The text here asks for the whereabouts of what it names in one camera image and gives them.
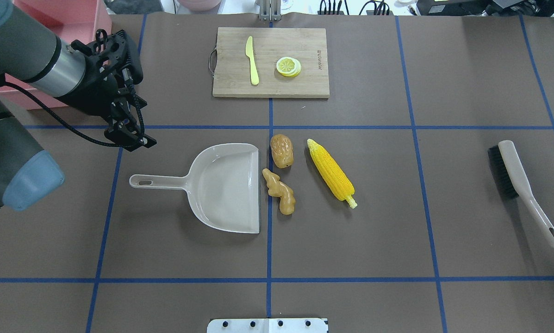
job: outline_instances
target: yellow corn cob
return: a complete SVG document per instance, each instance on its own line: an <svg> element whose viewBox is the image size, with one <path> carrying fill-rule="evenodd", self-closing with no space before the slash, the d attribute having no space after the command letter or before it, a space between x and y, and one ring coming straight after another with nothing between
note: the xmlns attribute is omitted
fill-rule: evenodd
<svg viewBox="0 0 554 333"><path fill-rule="evenodd" d="M347 175L342 172L342 169L324 147L319 145L312 139L308 139L308 148L310 156L316 165L318 172L332 191L332 194L338 200L346 200L351 208L357 207L357 203L353 199L355 188L347 178Z"/></svg>

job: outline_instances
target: white metal plate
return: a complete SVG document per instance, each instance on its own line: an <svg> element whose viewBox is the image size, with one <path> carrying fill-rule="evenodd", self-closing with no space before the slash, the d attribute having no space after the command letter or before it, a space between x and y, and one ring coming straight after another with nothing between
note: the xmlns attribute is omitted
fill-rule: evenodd
<svg viewBox="0 0 554 333"><path fill-rule="evenodd" d="M207 333L328 333L326 318L212 320Z"/></svg>

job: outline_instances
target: white bracket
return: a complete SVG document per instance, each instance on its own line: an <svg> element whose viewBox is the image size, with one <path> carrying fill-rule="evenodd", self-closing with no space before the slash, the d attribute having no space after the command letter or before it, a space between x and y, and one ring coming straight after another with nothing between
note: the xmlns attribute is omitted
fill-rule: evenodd
<svg viewBox="0 0 554 333"><path fill-rule="evenodd" d="M212 320L207 333L328 333L326 318Z"/></svg>
<svg viewBox="0 0 554 333"><path fill-rule="evenodd" d="M260 21L281 21L281 0L256 0Z"/></svg>

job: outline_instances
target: pink bowl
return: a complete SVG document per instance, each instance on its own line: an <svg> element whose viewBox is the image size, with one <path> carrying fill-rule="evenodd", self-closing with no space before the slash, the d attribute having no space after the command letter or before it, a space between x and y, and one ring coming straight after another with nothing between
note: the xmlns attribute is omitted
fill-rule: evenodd
<svg viewBox="0 0 554 333"><path fill-rule="evenodd" d="M221 0L179 0L178 2L192 11L200 12L215 8Z"/></svg>

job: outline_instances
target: lemon slice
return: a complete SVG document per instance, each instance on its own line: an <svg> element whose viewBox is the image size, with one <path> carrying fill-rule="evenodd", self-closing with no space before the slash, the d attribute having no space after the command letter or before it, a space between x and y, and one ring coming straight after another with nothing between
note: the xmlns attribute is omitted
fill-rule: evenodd
<svg viewBox="0 0 554 333"><path fill-rule="evenodd" d="M302 64L292 57L283 57L277 61L277 72L283 76L294 77L302 71Z"/></svg>

